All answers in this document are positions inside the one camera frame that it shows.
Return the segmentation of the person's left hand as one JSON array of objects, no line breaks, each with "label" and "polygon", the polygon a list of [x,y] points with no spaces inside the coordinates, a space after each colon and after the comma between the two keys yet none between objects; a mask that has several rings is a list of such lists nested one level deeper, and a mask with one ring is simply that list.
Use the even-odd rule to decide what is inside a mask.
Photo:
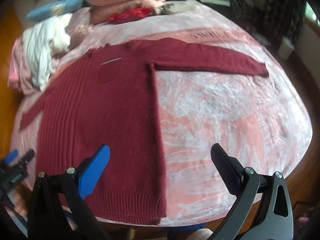
[{"label": "person's left hand", "polygon": [[14,210],[23,217],[27,216],[28,208],[25,204],[24,199],[18,191],[15,192],[13,196],[13,201],[15,202]]}]

